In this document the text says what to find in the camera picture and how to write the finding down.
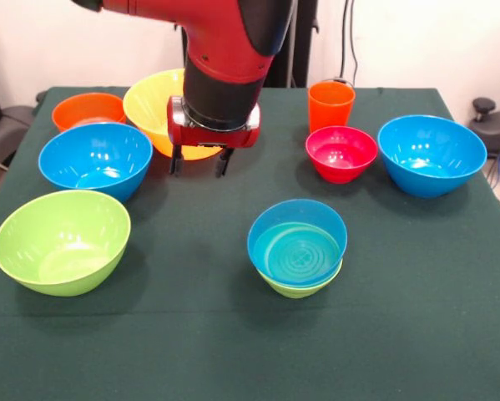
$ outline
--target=dark green tablecloth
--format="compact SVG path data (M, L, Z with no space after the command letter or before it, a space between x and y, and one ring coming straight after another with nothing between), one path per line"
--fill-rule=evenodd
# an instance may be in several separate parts
M53 191L37 167L51 110L87 90L48 92L0 224ZM95 291L45 297L0 272L0 401L500 400L500 206L485 179L420 200L378 160L330 185L304 151L305 90L265 89L260 104L261 137L223 179L213 160L169 177L155 155L127 204L129 247ZM410 113L449 116L435 90L359 89L351 124L375 135ZM349 231L341 274L304 300L267 287L245 250L260 212L296 197L333 206Z

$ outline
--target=blue bowl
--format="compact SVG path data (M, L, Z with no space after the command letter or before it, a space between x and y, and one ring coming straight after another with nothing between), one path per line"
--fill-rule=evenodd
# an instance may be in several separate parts
M139 188L152 155L151 142L134 127L87 124L50 140L38 168L60 190L98 190L124 202Z
M455 190L487 160L485 145L471 130L430 115L389 121L381 127L377 143L394 182L421 198Z
M248 235L257 270L281 285L306 288L330 279L346 250L346 225L316 200L286 200L264 211Z

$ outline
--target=orange bowl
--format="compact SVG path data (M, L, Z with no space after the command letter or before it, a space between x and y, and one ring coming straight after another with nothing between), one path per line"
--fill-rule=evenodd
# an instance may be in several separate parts
M166 124L166 106L170 96L183 94L184 69L171 69L150 75L133 85L124 96L127 117L163 155L172 157L172 143ZM185 160L200 160L216 155L220 147L183 146Z
M57 104L53 122L60 132L77 125L114 122L125 123L122 99L114 94L77 94Z

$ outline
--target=orange cup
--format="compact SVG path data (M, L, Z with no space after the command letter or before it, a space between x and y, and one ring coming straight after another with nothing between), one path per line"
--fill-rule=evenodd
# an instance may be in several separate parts
M57 104L52 117L60 132L90 123L124 123L124 102L114 94L77 94Z
M309 88L309 131L346 125L356 91L348 84L322 81Z

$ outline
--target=yellow bowl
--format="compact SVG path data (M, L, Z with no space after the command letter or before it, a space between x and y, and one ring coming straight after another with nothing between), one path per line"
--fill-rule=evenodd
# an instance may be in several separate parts
M166 124L166 105L170 96L183 94L184 69L171 69L150 75L133 85L124 96L124 111L155 149L172 157L172 143ZM185 160L200 160L216 155L221 148L183 146Z
M336 272L333 273L333 276L331 276L329 279L326 281L322 282L321 284L313 287L305 287L305 288L299 288L299 287L289 287L289 286L284 286L283 284L270 279L269 277L265 276L261 272L259 272L260 276L265 279L265 281L270 285L270 287L274 288L279 294L281 294L283 297L287 298L305 298L310 295L313 295L314 293L320 291L322 288L327 286L330 282L333 281L333 279L339 274L342 268L342 259L341 262L339 263L339 266L336 268Z

